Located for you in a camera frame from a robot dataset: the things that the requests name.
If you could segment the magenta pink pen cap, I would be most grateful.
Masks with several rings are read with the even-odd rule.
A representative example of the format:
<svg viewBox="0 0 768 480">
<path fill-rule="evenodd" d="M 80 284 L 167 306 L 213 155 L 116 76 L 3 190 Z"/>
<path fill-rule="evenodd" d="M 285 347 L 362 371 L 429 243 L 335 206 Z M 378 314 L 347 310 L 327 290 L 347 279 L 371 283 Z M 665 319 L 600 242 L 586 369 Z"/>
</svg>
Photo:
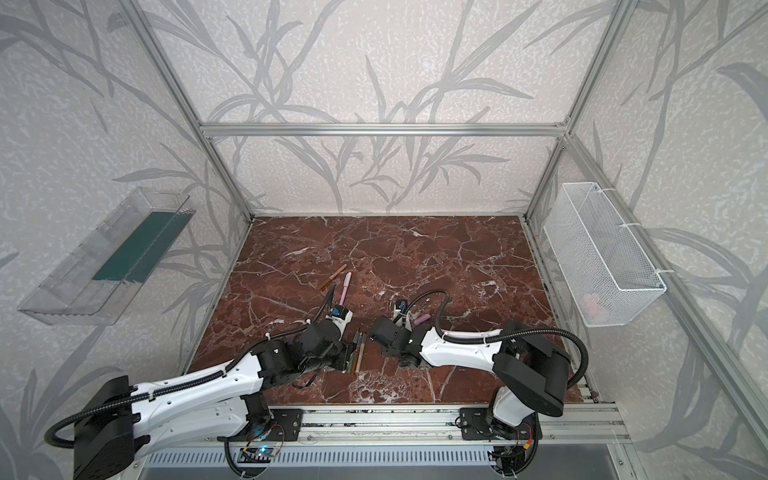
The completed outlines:
<svg viewBox="0 0 768 480">
<path fill-rule="evenodd" d="M 412 322 L 412 324 L 413 324 L 414 326 L 418 326 L 418 325 L 420 325 L 420 324 L 422 324 L 422 323 L 424 323 L 424 322 L 428 321 L 428 320 L 430 319 L 430 317 L 431 317 L 431 315 L 430 315 L 430 314 L 422 314 L 422 315 L 420 315 L 419 317 L 417 317 L 417 318 L 416 318 L 416 319 L 415 319 L 415 320 Z"/>
</svg>

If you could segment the pink pen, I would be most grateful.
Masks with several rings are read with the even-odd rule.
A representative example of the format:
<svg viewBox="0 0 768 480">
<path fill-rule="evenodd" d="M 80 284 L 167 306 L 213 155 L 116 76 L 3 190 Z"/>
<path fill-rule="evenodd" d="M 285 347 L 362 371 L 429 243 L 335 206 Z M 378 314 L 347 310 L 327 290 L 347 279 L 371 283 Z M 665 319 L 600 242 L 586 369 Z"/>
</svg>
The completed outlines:
<svg viewBox="0 0 768 480">
<path fill-rule="evenodd" d="M 346 301 L 346 298 L 347 298 L 347 295 L 348 295 L 348 291 L 349 291 L 349 287 L 350 287 L 350 284 L 351 284 L 351 279 L 352 279 L 352 272 L 348 271 L 345 274 L 345 276 L 344 276 L 343 285 L 342 285 L 342 293 L 341 293 L 340 299 L 339 299 L 339 304 L 342 305 L 342 306 L 345 304 L 345 301 Z"/>
</svg>

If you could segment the tan pen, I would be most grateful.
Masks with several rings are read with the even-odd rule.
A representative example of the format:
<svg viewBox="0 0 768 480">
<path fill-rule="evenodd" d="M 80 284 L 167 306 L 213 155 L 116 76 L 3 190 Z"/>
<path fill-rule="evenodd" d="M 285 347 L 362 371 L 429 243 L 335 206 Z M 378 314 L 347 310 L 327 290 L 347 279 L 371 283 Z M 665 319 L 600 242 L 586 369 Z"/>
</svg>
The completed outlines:
<svg viewBox="0 0 768 480">
<path fill-rule="evenodd" d="M 358 372 L 361 371 L 366 341 L 367 341 L 366 340 L 366 334 L 365 333 L 361 333 L 361 336 L 360 336 L 360 339 L 359 339 L 359 342 L 358 342 L 359 350 L 358 350 L 358 355 L 357 355 L 357 363 L 356 363 L 355 373 L 358 373 Z"/>
</svg>

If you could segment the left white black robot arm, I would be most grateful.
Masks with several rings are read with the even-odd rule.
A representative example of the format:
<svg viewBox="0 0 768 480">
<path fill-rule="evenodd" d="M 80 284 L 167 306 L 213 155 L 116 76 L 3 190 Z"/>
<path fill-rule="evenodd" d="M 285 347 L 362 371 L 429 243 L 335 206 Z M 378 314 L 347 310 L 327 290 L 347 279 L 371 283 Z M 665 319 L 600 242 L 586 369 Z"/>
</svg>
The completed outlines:
<svg viewBox="0 0 768 480">
<path fill-rule="evenodd" d="M 73 452 L 76 479 L 109 479 L 156 450 L 193 440 L 233 437 L 266 426 L 263 394 L 324 367 L 345 368 L 348 318 L 308 321 L 257 341 L 228 362 L 187 375 L 105 383 L 80 412 L 54 423 L 45 442 Z"/>
</svg>

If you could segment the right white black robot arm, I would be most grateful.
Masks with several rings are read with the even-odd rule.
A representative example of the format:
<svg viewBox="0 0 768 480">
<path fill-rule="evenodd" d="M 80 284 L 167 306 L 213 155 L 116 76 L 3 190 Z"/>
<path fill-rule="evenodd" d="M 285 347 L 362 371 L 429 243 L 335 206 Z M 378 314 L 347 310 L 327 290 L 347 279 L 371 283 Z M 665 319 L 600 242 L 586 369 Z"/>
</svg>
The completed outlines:
<svg viewBox="0 0 768 480">
<path fill-rule="evenodd" d="M 381 317 L 370 338 L 386 357 L 406 366 L 455 366 L 494 374 L 504 386 L 494 397 L 491 418 L 509 427 L 536 413 L 563 415 L 565 394 L 589 366 L 586 344 L 570 331 L 528 328 L 510 322 L 487 332 L 409 330 Z"/>
</svg>

